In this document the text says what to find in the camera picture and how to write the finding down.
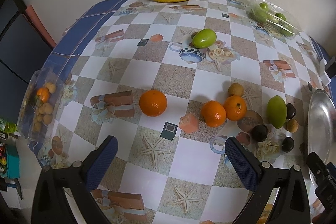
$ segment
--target orange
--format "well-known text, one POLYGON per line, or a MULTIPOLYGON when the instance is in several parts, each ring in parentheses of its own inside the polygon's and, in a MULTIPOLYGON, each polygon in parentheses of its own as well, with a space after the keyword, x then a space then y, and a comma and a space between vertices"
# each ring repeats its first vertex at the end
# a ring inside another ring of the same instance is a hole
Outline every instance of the orange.
POLYGON ((159 116, 167 108, 167 97, 158 90, 146 91, 140 97, 139 107, 147 116, 159 116))
POLYGON ((243 98, 232 95, 228 97, 223 105, 226 111, 226 117, 230 121, 238 121, 245 117, 246 103, 243 98))
POLYGON ((209 127, 219 127, 226 119, 224 107, 216 101, 209 101, 202 106, 201 116, 209 127))
POLYGON ((45 103, 49 100, 50 92, 46 87, 43 86, 37 90, 36 95, 43 103, 45 103))

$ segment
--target clear plastic container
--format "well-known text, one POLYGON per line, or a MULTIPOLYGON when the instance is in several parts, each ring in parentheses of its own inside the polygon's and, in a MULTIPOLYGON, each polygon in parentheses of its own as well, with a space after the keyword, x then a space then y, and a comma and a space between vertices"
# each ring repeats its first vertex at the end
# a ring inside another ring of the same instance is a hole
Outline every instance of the clear plastic container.
POLYGON ((251 0, 251 18, 275 37, 294 38, 302 32, 299 23, 284 9, 266 0, 251 0))
POLYGON ((17 130, 27 139, 28 143, 30 141, 43 142, 46 138, 48 124, 44 121, 39 122, 37 119, 39 108, 44 103, 36 95, 37 90, 45 86, 46 83, 56 85, 56 91, 50 94, 47 101, 53 107, 51 121, 55 119, 57 114, 59 102, 63 94, 64 82, 53 73, 52 68, 43 68, 36 71, 31 77, 17 121, 17 130))

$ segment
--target silver bolt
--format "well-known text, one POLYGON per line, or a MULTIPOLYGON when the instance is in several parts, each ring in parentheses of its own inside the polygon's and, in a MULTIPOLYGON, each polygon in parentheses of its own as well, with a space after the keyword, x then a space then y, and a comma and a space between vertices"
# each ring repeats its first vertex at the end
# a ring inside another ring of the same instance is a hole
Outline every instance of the silver bolt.
POLYGON ((300 166, 298 166, 297 164, 293 166, 294 170, 299 172, 301 170, 300 166))
POLYGON ((265 167, 265 168, 270 168, 271 167, 271 165, 268 161, 263 161, 261 165, 262 165, 262 167, 265 167))
POLYGON ((45 165, 45 166, 43 166, 42 171, 47 172, 47 171, 49 171, 49 169, 50 169, 50 165, 45 165))
POLYGON ((81 165, 82 165, 82 162, 81 162, 80 160, 76 160, 76 161, 72 164, 72 166, 75 167, 75 168, 80 167, 81 165))

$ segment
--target cup handle print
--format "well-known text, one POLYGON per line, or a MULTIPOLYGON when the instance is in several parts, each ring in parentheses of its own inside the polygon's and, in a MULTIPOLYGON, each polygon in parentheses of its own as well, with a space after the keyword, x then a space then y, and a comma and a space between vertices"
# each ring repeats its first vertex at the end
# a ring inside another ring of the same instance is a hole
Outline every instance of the cup handle print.
POLYGON ((213 143, 215 141, 222 141, 225 144, 226 141, 226 136, 218 136, 218 137, 214 137, 212 138, 212 140, 210 141, 210 149, 212 152, 215 152, 216 154, 221 154, 224 155, 225 154, 225 149, 224 149, 224 145, 223 145, 223 149, 222 150, 217 150, 213 147, 213 143))
POLYGON ((182 43, 180 43, 180 42, 174 42, 174 43, 169 45, 169 49, 174 51, 174 52, 180 52, 181 48, 182 48, 182 43))

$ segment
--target metal plate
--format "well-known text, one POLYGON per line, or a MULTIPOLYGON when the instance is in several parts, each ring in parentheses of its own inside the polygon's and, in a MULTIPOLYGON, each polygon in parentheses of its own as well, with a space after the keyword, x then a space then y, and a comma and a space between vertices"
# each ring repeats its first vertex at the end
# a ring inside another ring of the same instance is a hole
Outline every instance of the metal plate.
MULTIPOLYGON (((308 112, 308 153, 315 152, 327 164, 336 163, 336 110, 329 95, 324 90, 315 90, 308 112)), ((310 171, 310 179, 317 187, 310 171)))

